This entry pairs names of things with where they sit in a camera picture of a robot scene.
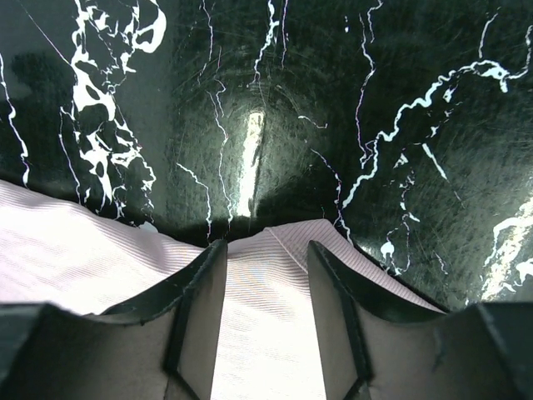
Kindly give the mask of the pink tank top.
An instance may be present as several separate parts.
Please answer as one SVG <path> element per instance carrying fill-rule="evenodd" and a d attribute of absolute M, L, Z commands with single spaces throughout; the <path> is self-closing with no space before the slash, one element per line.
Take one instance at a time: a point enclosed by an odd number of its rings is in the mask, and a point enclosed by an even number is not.
<path fill-rule="evenodd" d="M 317 241 L 349 268 L 423 308 L 324 219 L 267 227 L 228 246 L 212 396 L 323 399 L 306 253 Z M 184 268 L 200 248 L 147 224 L 93 215 L 9 182 L 1 185 L 1 299 L 101 313 Z"/>

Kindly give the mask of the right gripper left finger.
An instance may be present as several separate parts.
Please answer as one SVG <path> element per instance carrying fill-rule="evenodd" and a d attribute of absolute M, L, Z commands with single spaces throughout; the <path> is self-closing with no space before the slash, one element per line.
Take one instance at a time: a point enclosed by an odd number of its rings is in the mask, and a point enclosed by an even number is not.
<path fill-rule="evenodd" d="M 1 306 L 4 399 L 208 399 L 227 244 L 100 315 L 49 302 Z"/>

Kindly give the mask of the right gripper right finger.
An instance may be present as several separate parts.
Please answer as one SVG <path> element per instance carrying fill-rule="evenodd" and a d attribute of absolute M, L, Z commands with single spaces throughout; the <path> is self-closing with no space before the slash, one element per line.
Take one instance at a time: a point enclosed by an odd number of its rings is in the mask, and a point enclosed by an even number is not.
<path fill-rule="evenodd" d="M 311 303 L 329 399 L 529 399 L 532 306 L 419 306 L 307 250 Z"/>

